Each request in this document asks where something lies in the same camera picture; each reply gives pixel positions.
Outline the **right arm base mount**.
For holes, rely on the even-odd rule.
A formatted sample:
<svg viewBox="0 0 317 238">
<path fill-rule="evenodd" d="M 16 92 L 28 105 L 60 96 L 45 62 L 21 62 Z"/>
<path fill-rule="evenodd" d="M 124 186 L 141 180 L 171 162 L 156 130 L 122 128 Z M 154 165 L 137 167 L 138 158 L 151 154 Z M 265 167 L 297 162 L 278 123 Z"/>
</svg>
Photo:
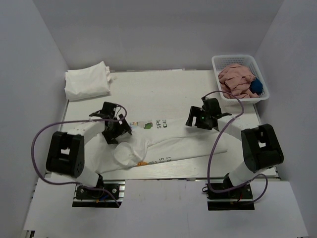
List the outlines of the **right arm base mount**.
<svg viewBox="0 0 317 238">
<path fill-rule="evenodd" d="M 207 196 L 209 211 L 247 211 L 255 209 L 249 184 L 224 193 L 215 193 L 206 184 L 202 188 L 202 193 Z"/>
</svg>

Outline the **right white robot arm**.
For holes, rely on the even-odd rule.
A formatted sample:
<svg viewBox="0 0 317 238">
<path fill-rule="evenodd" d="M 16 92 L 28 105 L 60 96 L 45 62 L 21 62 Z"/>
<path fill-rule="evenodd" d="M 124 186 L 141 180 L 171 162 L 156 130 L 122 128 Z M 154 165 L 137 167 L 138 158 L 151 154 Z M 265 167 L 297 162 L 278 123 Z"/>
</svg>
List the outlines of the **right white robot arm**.
<svg viewBox="0 0 317 238">
<path fill-rule="evenodd" d="M 241 193 L 242 187 L 249 184 L 258 176 L 266 177 L 263 171 L 282 164 L 284 156 L 277 136 L 270 124 L 251 127 L 240 121 L 244 108 L 240 114 L 233 116 L 221 111 L 216 98 L 202 98 L 203 105 L 199 108 L 192 106 L 186 121 L 187 126 L 219 132 L 211 149 L 208 161 L 207 187 L 213 193 L 225 193 L 234 198 Z M 216 190 L 211 185 L 210 168 L 212 157 L 221 136 L 227 132 L 242 143 L 243 162 L 228 173 L 223 180 L 223 189 Z"/>
</svg>

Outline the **pink t shirt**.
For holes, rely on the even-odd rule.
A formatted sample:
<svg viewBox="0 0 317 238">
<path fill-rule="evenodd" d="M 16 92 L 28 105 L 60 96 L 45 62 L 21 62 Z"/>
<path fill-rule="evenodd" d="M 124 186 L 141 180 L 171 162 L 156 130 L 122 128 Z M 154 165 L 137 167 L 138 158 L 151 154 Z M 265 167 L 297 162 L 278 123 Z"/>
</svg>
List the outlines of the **pink t shirt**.
<svg viewBox="0 0 317 238">
<path fill-rule="evenodd" d="M 240 64 L 231 64 L 226 66 L 219 74 L 221 90 L 228 92 L 224 96 L 228 99 L 235 97 L 239 99 L 258 98 L 257 93 L 250 90 L 251 83 L 256 77 L 251 73 L 248 67 Z"/>
</svg>

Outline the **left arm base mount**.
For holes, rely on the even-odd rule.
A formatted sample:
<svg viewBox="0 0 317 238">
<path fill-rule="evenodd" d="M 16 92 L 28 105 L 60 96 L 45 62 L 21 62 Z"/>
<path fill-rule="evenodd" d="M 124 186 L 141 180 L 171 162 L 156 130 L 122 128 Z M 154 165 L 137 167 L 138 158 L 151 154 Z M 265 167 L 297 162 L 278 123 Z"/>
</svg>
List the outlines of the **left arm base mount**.
<svg viewBox="0 0 317 238">
<path fill-rule="evenodd" d="M 121 205 L 124 192 L 125 192 L 125 181 L 106 181 L 104 180 L 104 189 L 109 191 L 95 191 L 86 189 L 83 186 L 76 186 L 72 201 L 72 207 L 81 208 L 118 208 L 116 201 Z"/>
</svg>

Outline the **blue t shirt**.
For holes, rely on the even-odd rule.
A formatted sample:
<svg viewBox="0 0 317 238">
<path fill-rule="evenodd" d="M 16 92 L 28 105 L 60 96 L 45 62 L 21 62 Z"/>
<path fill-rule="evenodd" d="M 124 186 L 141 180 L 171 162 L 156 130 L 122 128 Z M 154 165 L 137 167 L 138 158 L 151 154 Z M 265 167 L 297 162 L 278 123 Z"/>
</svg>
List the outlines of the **blue t shirt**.
<svg viewBox="0 0 317 238">
<path fill-rule="evenodd" d="M 250 91 L 254 94 L 260 95 L 263 92 L 263 84 L 256 77 L 250 84 Z"/>
</svg>

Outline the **white printed t shirt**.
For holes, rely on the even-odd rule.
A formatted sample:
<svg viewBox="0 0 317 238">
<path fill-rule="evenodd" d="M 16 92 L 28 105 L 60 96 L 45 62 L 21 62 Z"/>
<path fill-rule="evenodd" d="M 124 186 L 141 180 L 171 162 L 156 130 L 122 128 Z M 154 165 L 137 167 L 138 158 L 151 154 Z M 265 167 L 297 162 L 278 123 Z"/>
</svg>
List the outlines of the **white printed t shirt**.
<svg viewBox="0 0 317 238">
<path fill-rule="evenodd" d="M 98 134 L 85 147 L 85 165 L 99 174 L 132 167 L 225 153 L 224 139 L 216 142 L 218 132 L 185 125 L 185 118 L 131 122 L 132 133 L 107 144 Z"/>
</svg>

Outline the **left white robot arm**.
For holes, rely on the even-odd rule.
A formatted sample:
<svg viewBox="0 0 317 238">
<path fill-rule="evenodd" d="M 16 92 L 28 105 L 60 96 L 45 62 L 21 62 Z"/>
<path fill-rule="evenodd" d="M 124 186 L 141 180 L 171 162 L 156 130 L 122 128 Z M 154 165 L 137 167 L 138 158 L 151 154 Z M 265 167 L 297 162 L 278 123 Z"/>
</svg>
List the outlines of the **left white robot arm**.
<svg viewBox="0 0 317 238">
<path fill-rule="evenodd" d="M 118 114 L 125 108 L 119 104 L 104 102 L 101 110 L 89 115 L 89 119 L 71 121 L 78 125 L 66 132 L 52 135 L 46 169 L 52 173 L 72 178 L 73 183 L 87 188 L 89 194 L 99 198 L 104 194 L 103 177 L 85 165 L 85 145 L 101 134 L 108 145 L 118 144 L 117 138 L 132 129 L 126 115 Z"/>
</svg>

